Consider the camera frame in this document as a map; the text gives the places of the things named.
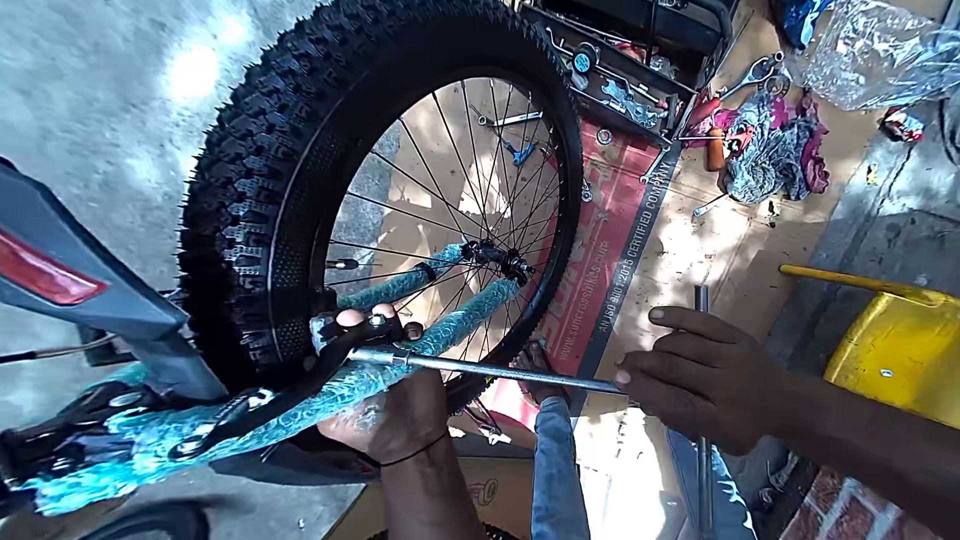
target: red reflector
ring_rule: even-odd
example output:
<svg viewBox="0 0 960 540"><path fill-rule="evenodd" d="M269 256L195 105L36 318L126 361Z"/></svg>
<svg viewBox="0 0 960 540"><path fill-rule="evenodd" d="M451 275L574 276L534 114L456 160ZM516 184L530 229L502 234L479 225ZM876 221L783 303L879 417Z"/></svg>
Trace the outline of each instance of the red reflector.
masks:
<svg viewBox="0 0 960 540"><path fill-rule="evenodd" d="M74 306L107 290L0 230L0 276L62 306Z"/></svg>

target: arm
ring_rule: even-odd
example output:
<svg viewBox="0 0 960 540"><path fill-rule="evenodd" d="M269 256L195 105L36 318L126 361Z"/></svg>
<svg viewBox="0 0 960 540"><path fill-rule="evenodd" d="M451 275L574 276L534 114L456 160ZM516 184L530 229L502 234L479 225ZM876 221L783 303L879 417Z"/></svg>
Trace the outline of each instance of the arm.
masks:
<svg viewBox="0 0 960 540"><path fill-rule="evenodd" d="M373 312L396 316L392 306L377 306ZM362 317L351 309L340 313L337 322L349 327ZM446 390L439 372L419 370L318 428L385 464L380 477L392 539L487 537L447 434Z"/></svg>
<svg viewBox="0 0 960 540"><path fill-rule="evenodd" d="M960 430L825 380L795 378L772 430L798 454L860 479L940 536L956 531Z"/></svg>
<svg viewBox="0 0 960 540"><path fill-rule="evenodd" d="M391 538L486 538L450 437L381 475Z"/></svg>
<svg viewBox="0 0 960 540"><path fill-rule="evenodd" d="M650 319L681 331L621 364L617 383L645 412L688 437L704 434L730 454L774 435L874 487L934 532L956 529L960 431L792 376L750 335L706 313L663 307Z"/></svg>

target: person's leg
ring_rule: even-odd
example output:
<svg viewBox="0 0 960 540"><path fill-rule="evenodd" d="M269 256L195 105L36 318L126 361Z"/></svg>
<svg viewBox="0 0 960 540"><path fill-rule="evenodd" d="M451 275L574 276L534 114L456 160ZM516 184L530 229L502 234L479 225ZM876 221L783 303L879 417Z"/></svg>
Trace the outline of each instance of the person's leg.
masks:
<svg viewBox="0 0 960 540"><path fill-rule="evenodd" d="M552 371L536 341L517 355L514 366L530 371ZM535 426L537 453L530 536L533 540L590 538L566 394L559 386L535 382L521 382L520 389L531 405L540 407Z"/></svg>
<svg viewBox="0 0 960 540"><path fill-rule="evenodd" d="M697 446L681 433L667 429L666 440L673 454L677 481L684 492L687 519L698 524ZM713 447L713 536L723 540L756 540L747 504L736 490L723 457Z"/></svg>

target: wrist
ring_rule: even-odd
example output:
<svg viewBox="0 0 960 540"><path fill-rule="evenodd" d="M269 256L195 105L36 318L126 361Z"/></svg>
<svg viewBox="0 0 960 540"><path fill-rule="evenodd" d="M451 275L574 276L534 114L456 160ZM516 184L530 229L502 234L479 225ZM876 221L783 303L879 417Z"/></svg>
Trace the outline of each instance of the wrist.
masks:
<svg viewBox="0 0 960 540"><path fill-rule="evenodd" d="M809 396L815 390L812 385L822 381L791 375L785 371L779 379L778 383L769 386L770 400L766 408L771 414L767 434L786 440L802 427L799 423L808 418L819 417L818 413L810 409L812 403Z"/></svg>
<svg viewBox="0 0 960 540"><path fill-rule="evenodd" d="M392 463L419 452L427 446L436 446L434 443L446 434L448 434L446 424L409 430L403 434L385 433L385 435L388 435L388 437L384 437L386 440L382 443L374 441L374 444L367 451L367 455L379 463Z"/></svg>
<svg viewBox="0 0 960 540"><path fill-rule="evenodd" d="M400 457L400 458L398 458L398 459L394 459L393 461L381 461L381 462L380 462L380 468L391 467L391 466L393 466L393 465L398 465L398 464L403 463L403 462L405 462L405 461L413 461L418 455L427 455L427 456L429 456L429 455L430 455L430 449L433 448L433 447L435 447L435 446L437 446L438 443L440 443L441 441L443 441L444 439L446 439L447 437L449 437L449 435L450 435L449 431L444 430L444 432L442 432L440 435L438 435L437 438L431 440L431 441L428 442L428 443L423 444L422 446L420 446L419 449L410 452L409 454L405 455L404 457Z"/></svg>

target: yellow handle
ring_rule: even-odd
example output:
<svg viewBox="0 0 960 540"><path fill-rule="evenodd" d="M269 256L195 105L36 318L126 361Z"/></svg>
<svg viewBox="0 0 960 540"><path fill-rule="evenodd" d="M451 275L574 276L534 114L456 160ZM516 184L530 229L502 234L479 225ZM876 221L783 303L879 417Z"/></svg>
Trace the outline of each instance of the yellow handle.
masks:
<svg viewBox="0 0 960 540"><path fill-rule="evenodd" d="M818 270L816 268L807 268L806 266L796 266L793 264L783 264L780 266L783 274L800 276L803 278L815 278L825 282L837 282L844 285L865 288L876 292L885 292L900 296L905 300L923 304L924 306L936 307L944 302L947 295L935 290L915 287L903 283L885 282L873 278L864 278L852 274L841 274L839 272L830 272L829 270Z"/></svg>

